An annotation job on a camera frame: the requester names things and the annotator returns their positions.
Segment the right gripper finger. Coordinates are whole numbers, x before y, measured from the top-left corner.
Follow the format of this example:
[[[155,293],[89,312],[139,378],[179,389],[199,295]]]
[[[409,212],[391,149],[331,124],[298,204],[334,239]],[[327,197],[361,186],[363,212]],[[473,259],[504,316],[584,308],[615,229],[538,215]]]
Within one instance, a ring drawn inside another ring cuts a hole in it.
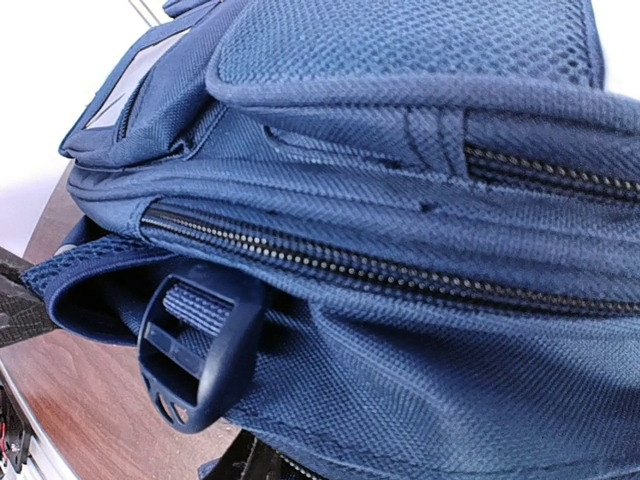
[[[301,480],[320,475],[296,463],[253,434],[238,434],[224,454],[199,467],[204,480]]]

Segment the navy blue backpack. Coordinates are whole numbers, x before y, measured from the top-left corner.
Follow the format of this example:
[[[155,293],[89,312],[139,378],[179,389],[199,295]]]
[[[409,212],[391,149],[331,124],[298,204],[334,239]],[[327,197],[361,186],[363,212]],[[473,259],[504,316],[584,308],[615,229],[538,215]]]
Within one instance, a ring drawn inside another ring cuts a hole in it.
[[[169,1],[24,274],[322,479],[639,473],[639,104],[588,1]]]

